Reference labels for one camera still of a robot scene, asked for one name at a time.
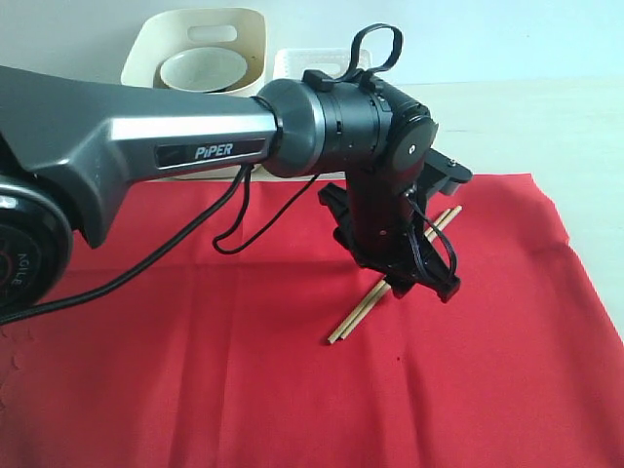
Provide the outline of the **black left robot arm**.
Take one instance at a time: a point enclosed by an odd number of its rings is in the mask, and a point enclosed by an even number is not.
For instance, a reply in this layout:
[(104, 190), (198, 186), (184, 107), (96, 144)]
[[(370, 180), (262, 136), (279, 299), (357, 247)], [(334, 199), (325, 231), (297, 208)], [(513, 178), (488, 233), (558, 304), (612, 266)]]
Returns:
[(60, 311), (120, 288), (199, 226), (192, 220), (129, 271), (93, 290), (47, 301), (80, 233), (101, 246), (131, 186), (233, 167), (225, 193), (199, 218), (248, 190), (254, 166), (309, 180), (341, 172), (321, 203), (335, 240), (356, 263), (382, 273), (395, 296), (413, 286), (442, 301), (458, 291), (452, 245), (426, 237), (427, 202), (471, 173), (436, 151), (429, 109), (381, 79), (398, 61), (400, 30), (379, 67), (351, 60), (337, 78), (308, 70), (269, 82), (254, 97), (74, 81), (1, 70), (1, 320)]

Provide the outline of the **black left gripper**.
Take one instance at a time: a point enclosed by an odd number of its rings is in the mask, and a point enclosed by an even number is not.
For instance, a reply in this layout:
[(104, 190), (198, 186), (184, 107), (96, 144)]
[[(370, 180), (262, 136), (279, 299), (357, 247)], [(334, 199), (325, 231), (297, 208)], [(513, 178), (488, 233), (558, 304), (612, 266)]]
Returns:
[(334, 239), (358, 266), (381, 273), (396, 298), (422, 286), (446, 303), (459, 291), (455, 249), (427, 217), (429, 198), (415, 184), (397, 196), (357, 198), (329, 183), (319, 201), (336, 222)]

